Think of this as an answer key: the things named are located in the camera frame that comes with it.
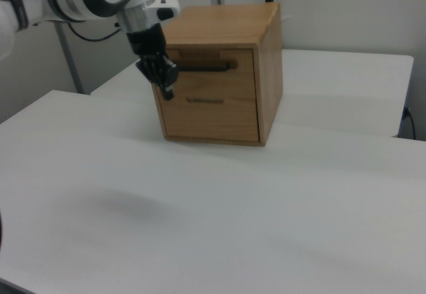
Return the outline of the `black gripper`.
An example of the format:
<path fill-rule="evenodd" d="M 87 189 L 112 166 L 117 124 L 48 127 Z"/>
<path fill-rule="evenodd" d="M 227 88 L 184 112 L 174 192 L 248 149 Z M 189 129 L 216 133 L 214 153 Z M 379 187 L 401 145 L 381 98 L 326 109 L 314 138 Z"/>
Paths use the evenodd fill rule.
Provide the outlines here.
<path fill-rule="evenodd" d="M 133 53 L 139 56 L 136 62 L 137 69 L 149 83 L 157 83 L 164 100 L 173 99 L 173 84 L 177 81 L 179 68 L 164 55 L 166 39 L 161 25 L 157 23 L 146 30 L 127 33 L 126 36 Z"/>

